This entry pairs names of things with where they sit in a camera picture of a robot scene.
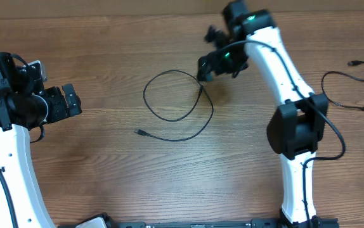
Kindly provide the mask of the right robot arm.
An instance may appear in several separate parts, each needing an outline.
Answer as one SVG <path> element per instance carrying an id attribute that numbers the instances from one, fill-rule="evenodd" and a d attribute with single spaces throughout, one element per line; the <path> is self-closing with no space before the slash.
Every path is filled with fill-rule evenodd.
<path id="1" fill-rule="evenodd" d="M 268 10 L 249 11 L 244 1 L 232 1 L 222 14 L 229 32 L 209 27 L 205 41 L 216 50 L 198 60 L 197 79 L 208 82 L 224 73 L 236 77 L 252 60 L 268 85 L 276 110 L 266 133 L 280 157 L 283 176 L 283 203 L 275 227 L 337 227 L 337 220 L 317 216 L 311 181 L 327 99 L 300 76 Z"/>

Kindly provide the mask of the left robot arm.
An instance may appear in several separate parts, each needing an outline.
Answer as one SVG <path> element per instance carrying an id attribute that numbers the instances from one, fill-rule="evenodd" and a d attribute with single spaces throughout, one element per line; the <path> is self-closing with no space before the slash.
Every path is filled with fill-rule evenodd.
<path id="1" fill-rule="evenodd" d="M 0 227 L 54 227 L 39 188 L 32 129 L 81 114 L 72 84 L 45 88 L 40 61 L 0 52 Z"/>

